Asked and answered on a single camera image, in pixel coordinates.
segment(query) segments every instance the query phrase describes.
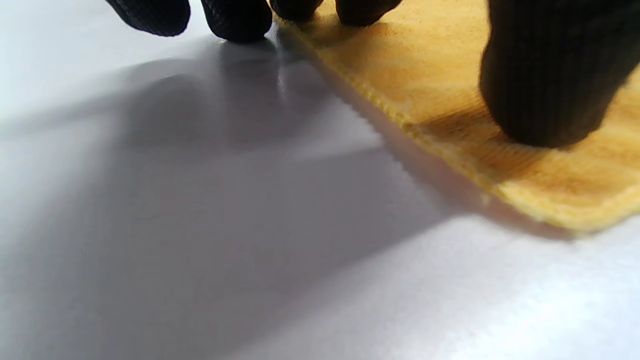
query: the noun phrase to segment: yellow foam pad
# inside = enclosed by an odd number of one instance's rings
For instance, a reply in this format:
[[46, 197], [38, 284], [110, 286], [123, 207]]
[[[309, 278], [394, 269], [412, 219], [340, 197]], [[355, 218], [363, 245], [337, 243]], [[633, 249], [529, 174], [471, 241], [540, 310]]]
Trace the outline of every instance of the yellow foam pad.
[[640, 211], [640, 70], [604, 126], [571, 149], [510, 142], [478, 88], [485, 0], [404, 0], [377, 24], [340, 24], [325, 0], [312, 22], [277, 19], [424, 150], [536, 220], [596, 231]]

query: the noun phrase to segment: gloved finger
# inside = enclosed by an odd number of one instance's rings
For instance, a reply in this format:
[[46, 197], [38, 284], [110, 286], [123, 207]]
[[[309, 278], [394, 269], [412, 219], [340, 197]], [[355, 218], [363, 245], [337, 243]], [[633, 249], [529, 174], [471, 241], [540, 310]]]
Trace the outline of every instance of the gloved finger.
[[350, 26], [369, 26], [395, 9], [402, 0], [336, 0], [340, 21]]
[[640, 0], [490, 0], [480, 88], [513, 140], [572, 145], [598, 129], [640, 61]]
[[106, 0], [134, 29], [162, 37], [181, 34], [191, 16], [188, 0]]
[[323, 0], [269, 0], [273, 11], [289, 21], [308, 21]]
[[231, 42], [262, 40], [271, 28], [266, 0], [202, 0], [202, 6], [211, 31]]

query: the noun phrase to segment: yellow sponge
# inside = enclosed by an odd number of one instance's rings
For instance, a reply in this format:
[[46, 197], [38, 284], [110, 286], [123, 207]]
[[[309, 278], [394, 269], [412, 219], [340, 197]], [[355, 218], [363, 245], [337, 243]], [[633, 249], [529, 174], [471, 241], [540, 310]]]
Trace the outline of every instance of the yellow sponge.
[[537, 149], [510, 142], [480, 96], [485, 0], [404, 0], [362, 29], [341, 25], [329, 0], [309, 23], [277, 21], [424, 150], [520, 212], [574, 231], [640, 212], [640, 70], [599, 131]]

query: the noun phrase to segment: white table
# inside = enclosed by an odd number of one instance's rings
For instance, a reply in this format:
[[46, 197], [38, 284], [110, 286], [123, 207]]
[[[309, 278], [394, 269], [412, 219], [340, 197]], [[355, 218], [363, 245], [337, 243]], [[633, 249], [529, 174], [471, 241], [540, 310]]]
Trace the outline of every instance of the white table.
[[476, 206], [275, 27], [193, 8], [157, 38], [0, 3], [0, 359], [638, 359], [638, 218], [563, 241]]

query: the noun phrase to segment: fingertip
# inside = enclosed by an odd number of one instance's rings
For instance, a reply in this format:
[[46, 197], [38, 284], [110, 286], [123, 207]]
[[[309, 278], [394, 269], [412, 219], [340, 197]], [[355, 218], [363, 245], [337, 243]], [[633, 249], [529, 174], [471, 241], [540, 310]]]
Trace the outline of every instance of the fingertip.
[[106, 0], [130, 27], [157, 35], [174, 37], [189, 24], [188, 0]]

